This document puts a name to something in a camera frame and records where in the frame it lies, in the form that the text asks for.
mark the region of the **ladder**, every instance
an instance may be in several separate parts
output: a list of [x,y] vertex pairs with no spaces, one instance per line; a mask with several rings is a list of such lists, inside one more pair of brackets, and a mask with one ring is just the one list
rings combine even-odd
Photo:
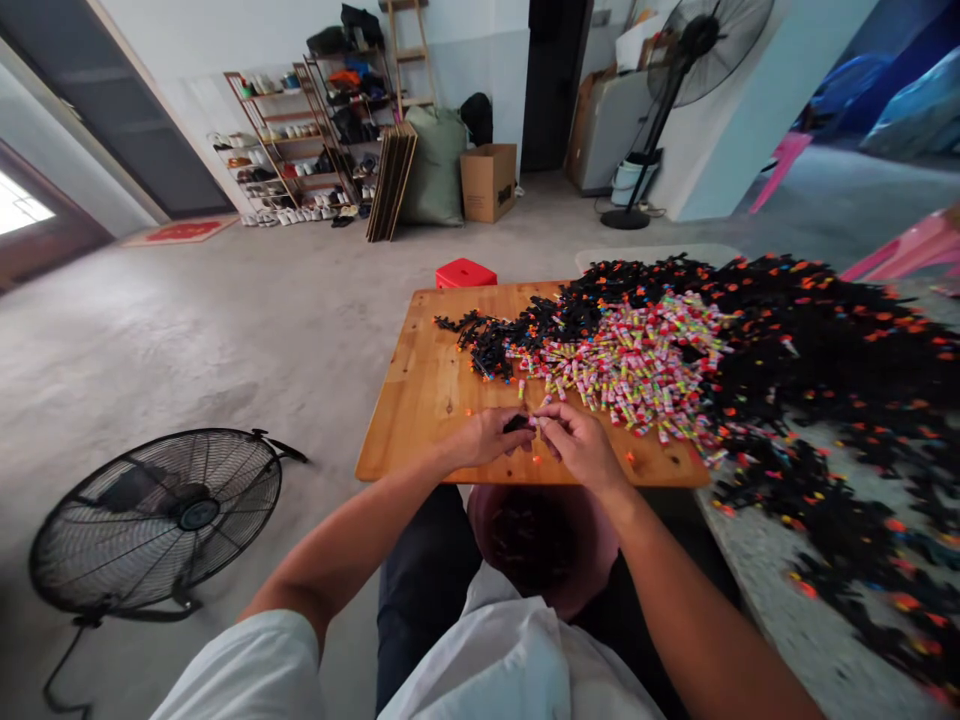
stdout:
[[[393,43],[393,60],[397,66],[397,107],[400,109],[400,119],[406,116],[406,109],[414,105],[436,105],[436,90],[433,87],[433,71],[430,68],[430,51],[427,49],[427,38],[423,32],[423,14],[421,7],[427,5],[428,0],[380,0],[380,10],[390,15],[390,40]],[[418,47],[400,48],[397,43],[397,13],[402,10],[416,10],[417,24],[420,26],[420,45]],[[427,69],[427,80],[430,81],[430,94],[407,98],[403,96],[403,78],[400,69],[406,63],[423,62]]]

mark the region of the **green sack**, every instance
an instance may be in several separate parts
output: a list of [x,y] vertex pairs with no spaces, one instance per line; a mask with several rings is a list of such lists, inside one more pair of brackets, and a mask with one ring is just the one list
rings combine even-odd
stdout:
[[412,107],[404,118],[417,131],[417,146],[400,205],[405,225],[463,226],[460,155],[467,128],[456,110]]

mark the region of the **door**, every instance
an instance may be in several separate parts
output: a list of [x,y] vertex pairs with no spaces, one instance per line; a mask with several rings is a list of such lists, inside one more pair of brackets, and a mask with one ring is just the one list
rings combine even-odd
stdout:
[[112,239],[0,140],[0,294]]
[[530,0],[520,169],[563,166],[593,0]]
[[86,0],[0,0],[0,33],[167,215],[234,212]]

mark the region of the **wooden table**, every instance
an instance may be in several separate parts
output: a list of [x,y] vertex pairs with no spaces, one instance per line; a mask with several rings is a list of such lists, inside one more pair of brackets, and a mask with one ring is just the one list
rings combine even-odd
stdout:
[[[532,295],[552,297],[559,285],[521,283],[415,292],[357,461],[357,479],[378,480],[400,467],[466,422],[468,409],[476,413],[488,407],[519,405],[516,381],[510,385],[481,382],[479,375],[470,372],[469,353],[457,352],[457,336],[433,324],[435,315],[456,321],[480,308],[488,315],[515,318],[530,304]],[[528,381],[524,398],[529,407],[539,407],[543,396],[543,380]],[[570,404],[582,409],[575,396],[575,392],[567,394]],[[710,482],[709,472],[690,443],[671,440],[661,447],[655,431],[636,438],[622,427],[614,428],[609,413],[597,415],[634,485],[699,487]],[[632,467],[627,452],[634,455]],[[542,458],[540,464],[533,462],[534,455]],[[446,482],[559,485],[576,481],[537,440],[533,454],[503,456],[489,465],[456,472]]]

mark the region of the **hand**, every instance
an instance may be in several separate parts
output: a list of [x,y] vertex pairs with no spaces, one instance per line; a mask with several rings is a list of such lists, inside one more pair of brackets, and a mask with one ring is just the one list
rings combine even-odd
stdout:
[[538,418],[540,436],[550,453],[581,485],[597,493],[627,483],[607,433],[593,415],[562,402],[546,405],[533,415]]
[[441,441],[440,450],[456,470],[486,465],[500,455],[512,455],[518,447],[530,452],[537,436],[532,426],[503,432],[518,413],[526,414],[523,408],[488,408]]

